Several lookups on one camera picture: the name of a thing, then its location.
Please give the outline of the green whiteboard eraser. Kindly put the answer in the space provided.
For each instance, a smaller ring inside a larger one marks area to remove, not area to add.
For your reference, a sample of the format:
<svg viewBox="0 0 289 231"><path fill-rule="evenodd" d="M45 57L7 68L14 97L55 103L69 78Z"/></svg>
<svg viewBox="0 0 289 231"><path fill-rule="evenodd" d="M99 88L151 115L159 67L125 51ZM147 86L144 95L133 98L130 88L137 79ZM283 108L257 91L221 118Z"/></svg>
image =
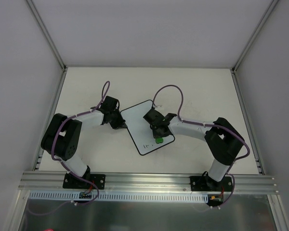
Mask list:
<svg viewBox="0 0 289 231"><path fill-rule="evenodd" d="M164 142L163 138L155 138L156 144L161 144Z"/></svg>

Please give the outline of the small black-framed whiteboard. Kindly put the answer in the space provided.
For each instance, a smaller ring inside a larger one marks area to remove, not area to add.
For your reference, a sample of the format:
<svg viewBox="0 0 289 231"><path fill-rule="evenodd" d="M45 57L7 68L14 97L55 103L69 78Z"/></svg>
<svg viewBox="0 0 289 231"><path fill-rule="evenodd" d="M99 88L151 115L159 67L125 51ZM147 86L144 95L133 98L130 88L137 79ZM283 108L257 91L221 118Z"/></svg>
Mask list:
<svg viewBox="0 0 289 231"><path fill-rule="evenodd" d="M170 135L163 138L163 143L156 144L150 125L143 119L143 116L152 108L152 105L152 100L146 100L120 112L126 121L129 135L141 156L145 156L175 141L175 137Z"/></svg>

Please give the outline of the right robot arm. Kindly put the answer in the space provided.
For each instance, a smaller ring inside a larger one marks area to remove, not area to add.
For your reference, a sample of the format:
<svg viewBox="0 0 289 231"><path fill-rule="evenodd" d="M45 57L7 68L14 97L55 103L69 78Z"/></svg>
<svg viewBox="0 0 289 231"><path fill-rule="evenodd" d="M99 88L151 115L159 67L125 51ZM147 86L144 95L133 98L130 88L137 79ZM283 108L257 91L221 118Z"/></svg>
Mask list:
<svg viewBox="0 0 289 231"><path fill-rule="evenodd" d="M163 116L152 108L143 116L143 119L149 124L154 139L169 135L184 135L202 140L207 144L214 160L200 183L203 188L211 191L222 189L223 178L236 161L242 147L246 145L244 138L222 117L211 123L187 121L173 113Z"/></svg>

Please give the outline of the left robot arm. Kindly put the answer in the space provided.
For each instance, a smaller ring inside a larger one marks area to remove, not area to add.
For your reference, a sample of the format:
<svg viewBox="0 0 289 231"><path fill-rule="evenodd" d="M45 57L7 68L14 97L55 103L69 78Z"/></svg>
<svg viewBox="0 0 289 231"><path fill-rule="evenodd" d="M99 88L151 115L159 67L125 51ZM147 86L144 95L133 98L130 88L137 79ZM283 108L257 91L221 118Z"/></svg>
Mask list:
<svg viewBox="0 0 289 231"><path fill-rule="evenodd" d="M41 148L49 153L74 177L74 183L86 188L91 182L91 170L76 154L80 133L86 128L109 124L112 129L127 128L119 111L119 100L110 96L97 107L78 115L66 116L57 113L53 116L41 141Z"/></svg>

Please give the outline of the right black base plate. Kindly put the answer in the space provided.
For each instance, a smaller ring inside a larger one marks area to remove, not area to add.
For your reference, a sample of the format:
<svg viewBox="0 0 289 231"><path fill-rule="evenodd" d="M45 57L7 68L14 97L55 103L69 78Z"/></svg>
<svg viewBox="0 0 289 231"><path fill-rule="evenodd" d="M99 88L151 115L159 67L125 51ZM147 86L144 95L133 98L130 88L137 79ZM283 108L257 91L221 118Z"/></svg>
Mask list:
<svg viewBox="0 0 289 231"><path fill-rule="evenodd" d="M191 191L206 192L231 192L233 190L233 180L230 176L224 176L221 181L217 182L207 174L201 176L190 176Z"/></svg>

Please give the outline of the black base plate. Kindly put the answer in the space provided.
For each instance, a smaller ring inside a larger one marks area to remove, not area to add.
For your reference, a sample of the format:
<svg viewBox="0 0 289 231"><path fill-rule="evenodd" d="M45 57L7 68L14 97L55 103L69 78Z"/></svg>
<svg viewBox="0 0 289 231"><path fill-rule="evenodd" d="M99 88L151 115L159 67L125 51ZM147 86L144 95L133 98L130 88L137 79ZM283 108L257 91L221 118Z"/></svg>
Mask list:
<svg viewBox="0 0 289 231"><path fill-rule="evenodd" d="M217 182L207 174L201 176L190 176L191 191L206 192L231 192L233 190L233 180L230 176L224 176L221 181Z"/></svg>
<svg viewBox="0 0 289 231"><path fill-rule="evenodd" d="M89 183L89 181L99 189L103 190L105 188L105 174L92 174L90 173L86 179L75 177L72 174L65 174L64 181L63 181L63 188L64 189L89 189L92 184Z"/></svg>

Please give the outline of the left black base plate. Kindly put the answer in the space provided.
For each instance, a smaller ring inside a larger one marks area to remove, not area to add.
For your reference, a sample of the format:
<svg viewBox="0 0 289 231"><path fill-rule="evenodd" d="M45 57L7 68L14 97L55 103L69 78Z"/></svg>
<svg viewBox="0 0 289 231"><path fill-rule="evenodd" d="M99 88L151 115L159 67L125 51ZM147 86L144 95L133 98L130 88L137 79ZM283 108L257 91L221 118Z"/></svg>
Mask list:
<svg viewBox="0 0 289 231"><path fill-rule="evenodd" d="M92 174L90 173L86 179L75 177L72 174L65 174L64 181L63 181L63 188L64 189L89 189L92 184L89 183L89 181L99 189L103 190L105 188L105 174Z"/></svg>

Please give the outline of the right aluminium frame post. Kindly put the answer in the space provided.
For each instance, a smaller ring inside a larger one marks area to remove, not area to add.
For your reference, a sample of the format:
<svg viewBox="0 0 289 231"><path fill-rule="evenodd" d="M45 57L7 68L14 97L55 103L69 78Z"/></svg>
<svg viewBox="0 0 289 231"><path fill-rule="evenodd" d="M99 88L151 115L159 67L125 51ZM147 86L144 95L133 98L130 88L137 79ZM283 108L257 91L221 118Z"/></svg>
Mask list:
<svg viewBox="0 0 289 231"><path fill-rule="evenodd" d="M233 82L236 88L236 93L238 96L238 100L239 100L239 104L240 104L240 108L242 111L243 116L247 116L247 111L246 111L246 107L244 104L244 99L239 87L239 82L238 82L238 77L237 77L237 71L239 69L239 67L241 66L241 64L243 63L243 61L245 60L247 54L249 53L249 51L251 50L255 40L257 39L257 37L259 36L260 32L262 31L262 29L264 28L265 24L267 23L267 21L269 20L269 18L271 17L272 13L274 12L274 10L276 9L277 5L279 4L279 0L271 0L269 5L267 6L267 8L265 9L263 15L261 16L259 22L257 23L255 29L253 30L251 36L249 37L246 45L243 48L243 51L241 52L241 54L239 55L238 60L236 61L235 65L232 67L231 69L231 74L233 77Z"/></svg>

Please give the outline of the aluminium frame post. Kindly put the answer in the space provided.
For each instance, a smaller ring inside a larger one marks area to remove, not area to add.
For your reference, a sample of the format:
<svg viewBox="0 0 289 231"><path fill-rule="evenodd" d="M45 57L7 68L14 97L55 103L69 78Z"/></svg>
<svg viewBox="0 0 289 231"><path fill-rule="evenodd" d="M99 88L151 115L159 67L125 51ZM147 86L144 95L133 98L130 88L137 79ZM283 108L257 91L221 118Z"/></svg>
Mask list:
<svg viewBox="0 0 289 231"><path fill-rule="evenodd" d="M260 32L262 31L262 29L264 28L265 24L267 23L267 21L269 20L269 18L271 17L272 13L274 12L274 10L276 9L277 5L279 4L279 0L271 0L269 5L267 6L267 8L265 9L263 15L261 16L259 22L257 23L255 29L253 30L251 36L249 37L246 45L243 48L243 51L241 52L241 54L239 55L238 60L236 61L235 65L232 67L231 69L231 74L233 77L233 82L236 88L236 93L238 96L238 100L239 100L239 104L240 104L240 108L242 111L243 116L247 116L247 111L246 111L246 107L244 104L244 99L239 87L239 82L238 82L238 77L237 77L237 71L239 69L239 67L241 66L241 64L243 63L243 61L245 60L247 54L249 53L249 51L251 50L255 40L257 39L257 37L259 36Z"/></svg>
<svg viewBox="0 0 289 231"><path fill-rule="evenodd" d="M60 93L61 93L61 89L62 89L62 85L63 85L63 82L64 82L64 79L65 79L65 74L66 74L66 65L34 3L33 0L25 0L25 3L26 5L28 6L30 12L32 13L33 15L33 18L34 20L36 21L42 35L44 36L51 52L53 53L57 63L59 64L60 66L60 69L61 69L61 76L60 76L60 80L57 84L57 88L56 88L56 92L55 92L55 97L54 97L54 100L57 101L59 96L60 96Z"/></svg>

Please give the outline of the left aluminium frame post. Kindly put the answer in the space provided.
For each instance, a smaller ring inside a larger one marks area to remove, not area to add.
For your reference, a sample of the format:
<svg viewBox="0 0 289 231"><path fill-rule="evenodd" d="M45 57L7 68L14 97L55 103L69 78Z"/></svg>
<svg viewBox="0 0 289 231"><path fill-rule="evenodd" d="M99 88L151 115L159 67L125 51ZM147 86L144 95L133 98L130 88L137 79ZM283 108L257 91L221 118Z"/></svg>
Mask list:
<svg viewBox="0 0 289 231"><path fill-rule="evenodd" d="M57 84L57 88L56 88L56 92L55 92L55 97L54 97L54 100L57 101L59 96L60 96L60 93L61 93L61 89L62 89L62 85L63 85L63 82L64 82L64 79L65 79L65 74L66 74L66 65L34 3L33 0L25 0L25 3L26 5L28 6L30 12L32 13L33 15L33 18L34 20L36 21L42 35L44 36L51 52L53 53L57 63L59 64L60 66L60 69L61 69L61 76L60 76L60 80Z"/></svg>

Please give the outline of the aluminium mounting rail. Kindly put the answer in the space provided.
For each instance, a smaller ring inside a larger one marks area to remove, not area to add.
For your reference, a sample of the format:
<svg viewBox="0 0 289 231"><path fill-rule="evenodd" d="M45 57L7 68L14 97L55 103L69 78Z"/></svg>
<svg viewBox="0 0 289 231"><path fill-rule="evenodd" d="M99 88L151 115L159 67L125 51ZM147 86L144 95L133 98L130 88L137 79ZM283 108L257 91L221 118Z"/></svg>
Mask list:
<svg viewBox="0 0 289 231"><path fill-rule="evenodd" d="M26 171L20 190L61 190L65 172ZM269 175L235 175L236 194L279 194L275 178ZM105 173L105 191L140 193L191 192L188 174Z"/></svg>

